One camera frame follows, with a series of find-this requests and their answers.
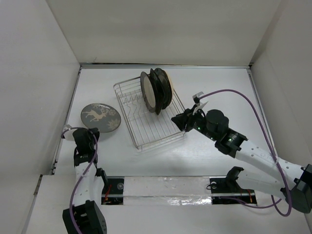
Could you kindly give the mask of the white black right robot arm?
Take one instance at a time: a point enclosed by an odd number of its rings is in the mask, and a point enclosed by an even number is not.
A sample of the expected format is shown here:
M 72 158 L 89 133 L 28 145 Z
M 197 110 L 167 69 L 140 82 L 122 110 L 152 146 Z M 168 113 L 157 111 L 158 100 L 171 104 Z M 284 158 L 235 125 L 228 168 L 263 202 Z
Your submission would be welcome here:
M 291 204 L 292 208 L 308 214 L 312 210 L 312 166 L 301 166 L 274 159 L 272 154 L 259 148 L 244 135 L 229 128 L 229 119 L 220 110 L 209 110 L 206 114 L 194 106 L 171 118 L 179 130 L 192 129 L 214 141 L 214 146 L 223 154 L 244 161 L 262 174 L 248 172 L 234 166 L 225 179 L 231 192 L 252 189 L 276 196 Z

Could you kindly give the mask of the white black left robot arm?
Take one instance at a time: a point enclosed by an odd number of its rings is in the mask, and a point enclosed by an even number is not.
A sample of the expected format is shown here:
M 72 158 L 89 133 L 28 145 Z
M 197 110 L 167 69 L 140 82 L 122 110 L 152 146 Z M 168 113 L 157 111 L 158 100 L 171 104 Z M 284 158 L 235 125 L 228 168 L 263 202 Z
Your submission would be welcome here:
M 109 182 L 105 171 L 97 166 L 99 130 L 67 125 L 61 138 L 76 144 L 76 182 L 69 208 L 62 213 L 65 228 L 69 234 L 106 234 L 107 224 L 99 206 Z

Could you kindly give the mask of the cream plate black striped rim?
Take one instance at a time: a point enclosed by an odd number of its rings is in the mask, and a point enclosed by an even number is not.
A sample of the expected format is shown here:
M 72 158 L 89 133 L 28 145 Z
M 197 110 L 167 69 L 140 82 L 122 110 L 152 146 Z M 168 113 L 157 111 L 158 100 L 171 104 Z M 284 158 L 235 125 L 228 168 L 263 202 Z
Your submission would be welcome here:
M 164 91 L 164 102 L 162 105 L 162 109 L 166 109 L 170 105 L 173 96 L 171 82 L 168 74 L 163 69 L 156 68 L 154 72 L 162 84 L 162 88 Z

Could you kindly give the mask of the beige plate leaf pattern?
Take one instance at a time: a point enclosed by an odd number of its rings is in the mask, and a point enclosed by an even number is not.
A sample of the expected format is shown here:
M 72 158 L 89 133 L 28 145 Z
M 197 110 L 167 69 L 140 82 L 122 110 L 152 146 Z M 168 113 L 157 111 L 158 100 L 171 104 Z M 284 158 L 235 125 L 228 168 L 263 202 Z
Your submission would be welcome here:
M 170 75 L 167 73 L 167 77 L 168 77 L 168 81 L 169 81 L 169 84 L 170 84 L 170 88 L 171 88 L 171 92 L 172 92 L 172 96 L 174 95 L 174 86 L 173 86 L 173 82 L 172 82 L 172 79 L 170 77 Z

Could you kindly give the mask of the grey plate tree pattern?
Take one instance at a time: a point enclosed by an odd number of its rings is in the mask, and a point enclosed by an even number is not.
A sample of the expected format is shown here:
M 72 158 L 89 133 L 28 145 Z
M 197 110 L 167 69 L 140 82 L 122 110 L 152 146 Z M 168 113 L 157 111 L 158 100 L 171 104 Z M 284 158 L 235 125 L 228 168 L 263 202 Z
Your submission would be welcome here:
M 121 124 L 119 112 L 112 106 L 103 103 L 92 103 L 85 106 L 80 113 L 80 119 L 87 128 L 98 128 L 101 133 L 112 132 Z

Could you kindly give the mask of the cream plate brown metallic rim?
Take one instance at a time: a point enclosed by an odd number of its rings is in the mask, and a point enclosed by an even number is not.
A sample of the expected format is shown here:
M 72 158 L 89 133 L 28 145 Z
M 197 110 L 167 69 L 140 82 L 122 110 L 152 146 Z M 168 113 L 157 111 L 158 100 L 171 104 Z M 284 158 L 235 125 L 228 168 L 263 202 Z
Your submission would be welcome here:
M 141 72 L 140 74 L 140 86 L 143 100 L 150 113 L 156 112 L 156 97 L 153 90 L 151 79 L 148 74 Z

